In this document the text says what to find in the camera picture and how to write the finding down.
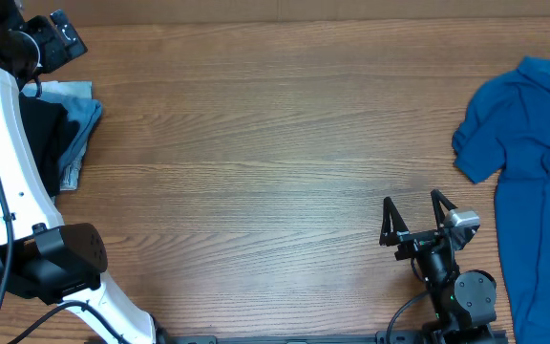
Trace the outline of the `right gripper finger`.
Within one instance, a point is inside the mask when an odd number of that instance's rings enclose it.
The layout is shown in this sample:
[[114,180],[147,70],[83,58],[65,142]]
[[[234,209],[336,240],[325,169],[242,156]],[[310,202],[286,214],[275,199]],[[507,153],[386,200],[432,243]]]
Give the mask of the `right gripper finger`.
[[409,233],[402,216],[395,206],[391,197],[383,200],[383,215],[381,234],[379,239],[380,246],[397,246],[403,241],[403,237]]
[[452,225],[446,219],[445,210],[451,211],[457,209],[457,206],[452,203],[440,190],[433,189],[431,191],[431,199],[434,210],[434,218],[438,228],[451,227]]

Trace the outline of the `black t-shirt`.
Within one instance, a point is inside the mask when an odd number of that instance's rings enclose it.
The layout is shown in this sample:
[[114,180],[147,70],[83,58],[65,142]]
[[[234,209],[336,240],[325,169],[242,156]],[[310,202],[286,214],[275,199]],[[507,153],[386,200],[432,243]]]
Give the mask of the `black t-shirt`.
[[38,175],[48,195],[55,197],[61,190],[63,171],[74,159],[80,122],[71,119],[60,103],[21,94],[18,104]]

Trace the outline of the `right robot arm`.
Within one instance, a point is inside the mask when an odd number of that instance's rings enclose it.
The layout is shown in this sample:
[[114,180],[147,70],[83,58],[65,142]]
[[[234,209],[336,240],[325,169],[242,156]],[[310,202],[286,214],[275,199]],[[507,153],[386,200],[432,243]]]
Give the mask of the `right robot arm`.
[[[462,272],[455,254],[475,237],[480,218],[471,208],[460,208],[439,190],[431,192],[435,228],[412,233],[393,200],[383,201],[379,244],[395,247],[398,261],[408,260],[425,290],[401,306],[388,327],[376,334],[378,343],[506,343],[506,333],[496,333],[497,283],[480,269]],[[398,318],[423,299],[431,301],[435,321],[419,330],[397,331]]]

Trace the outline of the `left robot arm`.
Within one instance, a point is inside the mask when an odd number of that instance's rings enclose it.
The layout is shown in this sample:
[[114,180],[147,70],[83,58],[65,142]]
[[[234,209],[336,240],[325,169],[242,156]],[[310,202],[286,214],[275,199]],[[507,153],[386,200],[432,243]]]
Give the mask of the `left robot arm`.
[[72,312],[108,343],[157,343],[161,330],[113,280],[95,227],[63,221],[21,118],[22,88],[85,52],[63,11],[25,20],[16,2],[0,1],[0,294]]

